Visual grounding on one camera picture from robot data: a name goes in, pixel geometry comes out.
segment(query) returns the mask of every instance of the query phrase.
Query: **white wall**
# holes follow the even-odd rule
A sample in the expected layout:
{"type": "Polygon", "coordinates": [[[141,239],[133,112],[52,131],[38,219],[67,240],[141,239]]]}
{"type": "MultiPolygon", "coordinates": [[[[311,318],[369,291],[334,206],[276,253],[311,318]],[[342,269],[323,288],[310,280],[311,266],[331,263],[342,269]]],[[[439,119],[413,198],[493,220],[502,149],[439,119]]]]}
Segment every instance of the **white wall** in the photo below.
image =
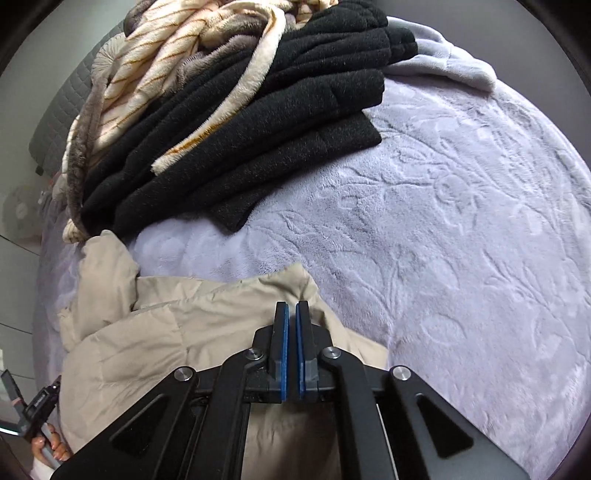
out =
{"type": "MultiPolygon", "coordinates": [[[[135,0],[64,0],[24,41],[0,76],[0,205],[19,185],[39,191],[28,144],[47,105],[89,50],[135,0]]],[[[0,235],[13,238],[0,222],[0,235]]],[[[32,251],[38,247],[23,244],[32,251]]]]}
{"type": "Polygon", "coordinates": [[[554,37],[517,0],[376,0],[490,63],[542,110],[591,163],[591,96],[554,37]]]}

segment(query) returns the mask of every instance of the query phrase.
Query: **folded black sweater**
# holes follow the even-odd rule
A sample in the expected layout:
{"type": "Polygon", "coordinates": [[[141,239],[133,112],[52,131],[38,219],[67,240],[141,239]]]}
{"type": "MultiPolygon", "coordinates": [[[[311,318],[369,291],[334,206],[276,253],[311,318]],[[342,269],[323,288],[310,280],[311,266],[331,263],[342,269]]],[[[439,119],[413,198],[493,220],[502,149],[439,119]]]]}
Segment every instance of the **folded black sweater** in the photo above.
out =
{"type": "Polygon", "coordinates": [[[320,126],[243,163],[199,187],[177,206],[178,213],[209,215],[231,232],[244,226],[252,209],[290,174],[335,160],[382,141],[362,113],[320,126]]]}
{"type": "MultiPolygon", "coordinates": [[[[285,147],[286,143],[306,132],[378,105],[383,91],[381,72],[360,70],[304,79],[285,90],[266,95],[209,135],[162,174],[133,191],[113,213],[101,210],[98,215],[83,217],[83,221],[85,225],[93,226],[89,232],[93,235],[109,228],[117,235],[125,236],[183,211],[185,201],[185,206],[189,205],[193,210],[197,207],[197,200],[192,203],[189,196],[201,186],[281,145],[285,147]]],[[[375,145],[376,140],[379,142],[377,133],[368,137],[365,132],[366,128],[348,132],[353,137],[349,145],[358,150],[359,144],[365,147],[375,145]]],[[[273,161],[271,155],[266,158],[267,162],[273,161]]],[[[286,166],[282,168],[293,171],[286,166]]]]}

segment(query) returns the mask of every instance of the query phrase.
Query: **orange stripe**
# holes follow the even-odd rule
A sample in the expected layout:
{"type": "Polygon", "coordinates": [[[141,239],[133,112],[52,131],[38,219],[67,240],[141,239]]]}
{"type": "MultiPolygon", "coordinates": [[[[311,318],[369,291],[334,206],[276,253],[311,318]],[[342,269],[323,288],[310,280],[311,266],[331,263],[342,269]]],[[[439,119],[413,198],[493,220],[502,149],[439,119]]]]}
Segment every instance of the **orange stripe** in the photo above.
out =
{"type": "Polygon", "coordinates": [[[153,22],[157,22],[158,20],[162,20],[163,18],[166,17],[170,17],[171,15],[176,15],[182,12],[194,12],[195,10],[199,10],[198,8],[183,8],[182,10],[174,10],[172,12],[167,13],[166,15],[163,15],[162,17],[156,17],[156,18],[150,18],[148,21],[146,21],[145,23],[142,23],[138,29],[143,28],[144,25],[150,25],[153,22]]]}
{"type": "Polygon", "coordinates": [[[165,73],[164,75],[160,75],[158,77],[154,77],[153,79],[150,79],[149,81],[147,81],[146,83],[142,83],[138,88],[144,88],[147,87],[150,83],[154,83],[156,80],[160,80],[162,78],[166,78],[168,76],[168,73],[165,73]]]}
{"type": "Polygon", "coordinates": [[[175,52],[175,53],[171,53],[170,55],[166,55],[165,57],[161,57],[159,59],[156,59],[156,60],[154,60],[154,63],[156,64],[156,63],[159,63],[159,62],[164,61],[164,60],[173,59],[175,57],[178,57],[179,55],[183,55],[184,53],[185,53],[185,51],[183,49],[181,51],[178,51],[178,52],[175,52]]]}

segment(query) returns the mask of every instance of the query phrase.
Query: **bed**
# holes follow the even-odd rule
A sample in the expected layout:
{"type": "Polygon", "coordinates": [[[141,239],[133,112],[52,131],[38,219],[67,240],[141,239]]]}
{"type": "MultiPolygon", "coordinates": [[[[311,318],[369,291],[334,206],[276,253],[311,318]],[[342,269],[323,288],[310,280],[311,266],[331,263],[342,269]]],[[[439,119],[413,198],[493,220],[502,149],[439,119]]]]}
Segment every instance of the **bed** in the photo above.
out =
{"type": "MultiPolygon", "coordinates": [[[[50,174],[97,49],[31,142],[50,174]]],[[[546,480],[591,412],[589,169],[502,82],[487,95],[440,77],[390,77],[366,114],[379,146],[292,178],[238,233],[169,219],[128,248],[142,275],[224,282],[301,261],[346,326],[387,346],[390,365],[409,365],[546,480]]],[[[66,213],[50,194],[41,214],[33,341],[46,384],[64,358],[58,312],[76,291],[81,253],[63,243],[66,213]]]]}

